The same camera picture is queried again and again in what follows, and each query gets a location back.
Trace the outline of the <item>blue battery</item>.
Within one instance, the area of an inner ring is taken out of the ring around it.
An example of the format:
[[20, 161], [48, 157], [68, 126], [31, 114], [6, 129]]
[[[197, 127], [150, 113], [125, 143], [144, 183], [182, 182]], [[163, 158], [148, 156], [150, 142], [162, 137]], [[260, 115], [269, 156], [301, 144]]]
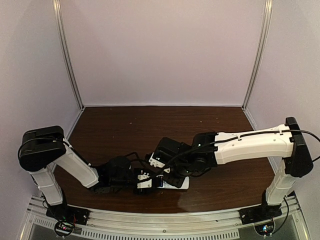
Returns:
[[157, 187], [158, 188], [163, 188], [164, 187], [163, 175], [157, 176]]

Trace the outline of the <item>white remote control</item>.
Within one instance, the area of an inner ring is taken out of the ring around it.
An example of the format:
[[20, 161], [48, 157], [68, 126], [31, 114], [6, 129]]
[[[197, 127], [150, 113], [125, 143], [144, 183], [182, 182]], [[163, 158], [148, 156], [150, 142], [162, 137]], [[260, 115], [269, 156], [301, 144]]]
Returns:
[[188, 190], [190, 186], [190, 178], [186, 177], [174, 177], [169, 175], [162, 175], [160, 177], [158, 189], [167, 190]]

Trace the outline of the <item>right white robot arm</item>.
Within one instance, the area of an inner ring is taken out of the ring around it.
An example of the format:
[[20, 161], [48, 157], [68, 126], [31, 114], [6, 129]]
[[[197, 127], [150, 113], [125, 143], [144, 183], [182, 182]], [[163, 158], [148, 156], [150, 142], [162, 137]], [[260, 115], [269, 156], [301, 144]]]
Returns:
[[287, 117], [284, 124], [269, 129], [198, 133], [191, 145], [164, 137], [149, 162], [161, 168], [161, 188], [186, 190], [193, 174], [200, 177], [235, 161], [281, 157], [280, 168], [261, 200], [262, 206], [277, 209], [296, 179], [313, 169], [314, 161], [302, 134], [297, 120]]

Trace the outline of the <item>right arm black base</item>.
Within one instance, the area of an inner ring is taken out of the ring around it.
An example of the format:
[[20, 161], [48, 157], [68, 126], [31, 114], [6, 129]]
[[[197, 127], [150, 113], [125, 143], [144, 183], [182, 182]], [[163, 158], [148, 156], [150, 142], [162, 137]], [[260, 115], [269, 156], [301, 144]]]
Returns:
[[282, 204], [268, 205], [266, 203], [262, 203], [257, 206], [242, 208], [238, 211], [241, 223], [243, 225], [247, 225], [261, 221], [271, 220], [272, 218], [281, 216], [281, 206]]

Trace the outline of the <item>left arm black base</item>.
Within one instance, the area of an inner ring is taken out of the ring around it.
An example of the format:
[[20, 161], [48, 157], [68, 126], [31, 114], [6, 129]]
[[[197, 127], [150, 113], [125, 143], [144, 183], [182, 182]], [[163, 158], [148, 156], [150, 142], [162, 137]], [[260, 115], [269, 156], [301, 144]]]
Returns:
[[86, 225], [90, 211], [85, 208], [73, 207], [67, 204], [48, 205], [46, 216], [54, 218], [57, 221], [71, 224]]

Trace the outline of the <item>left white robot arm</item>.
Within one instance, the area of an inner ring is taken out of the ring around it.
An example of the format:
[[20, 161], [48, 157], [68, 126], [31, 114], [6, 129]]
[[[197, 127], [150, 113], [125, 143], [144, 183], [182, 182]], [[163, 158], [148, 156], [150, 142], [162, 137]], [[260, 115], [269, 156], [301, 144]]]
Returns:
[[126, 187], [147, 189], [156, 183], [146, 169], [132, 170], [132, 161], [126, 155], [112, 158], [102, 165], [91, 165], [65, 139], [64, 130], [58, 125], [26, 131], [17, 156], [20, 166], [29, 172], [50, 206], [66, 202], [51, 164], [63, 168], [96, 194]]

